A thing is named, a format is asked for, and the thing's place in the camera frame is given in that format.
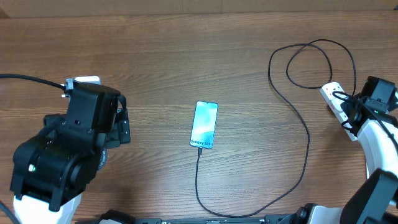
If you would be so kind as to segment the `blue Samsung smartphone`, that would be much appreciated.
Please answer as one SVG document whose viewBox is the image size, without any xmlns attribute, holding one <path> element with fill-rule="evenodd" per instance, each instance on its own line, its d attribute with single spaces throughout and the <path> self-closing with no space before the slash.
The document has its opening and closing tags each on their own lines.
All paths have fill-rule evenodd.
<svg viewBox="0 0 398 224">
<path fill-rule="evenodd" d="M 190 135 L 192 147 L 213 148 L 217 115 L 217 103 L 197 101 Z"/>
</svg>

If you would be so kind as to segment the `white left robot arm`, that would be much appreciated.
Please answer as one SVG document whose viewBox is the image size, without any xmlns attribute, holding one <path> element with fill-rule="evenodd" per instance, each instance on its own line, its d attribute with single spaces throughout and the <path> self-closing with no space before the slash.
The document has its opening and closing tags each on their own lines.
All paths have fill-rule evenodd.
<svg viewBox="0 0 398 224">
<path fill-rule="evenodd" d="M 14 223 L 71 223 L 103 166 L 107 135 L 127 119 L 118 90 L 75 80 L 61 89 L 67 112 L 45 116 L 43 128 L 14 152 Z"/>
</svg>

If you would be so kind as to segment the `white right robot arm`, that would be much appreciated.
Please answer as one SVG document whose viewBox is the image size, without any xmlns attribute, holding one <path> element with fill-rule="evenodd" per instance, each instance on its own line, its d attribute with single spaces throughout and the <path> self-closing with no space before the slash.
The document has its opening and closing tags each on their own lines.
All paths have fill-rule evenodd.
<svg viewBox="0 0 398 224">
<path fill-rule="evenodd" d="M 395 84 L 368 77 L 357 95 L 345 93 L 337 82 L 323 85 L 320 93 L 362 147 L 368 177 L 343 208 L 308 203 L 281 223 L 397 223 L 386 211 L 397 205 L 397 118 L 389 115 L 397 109 Z"/>
</svg>

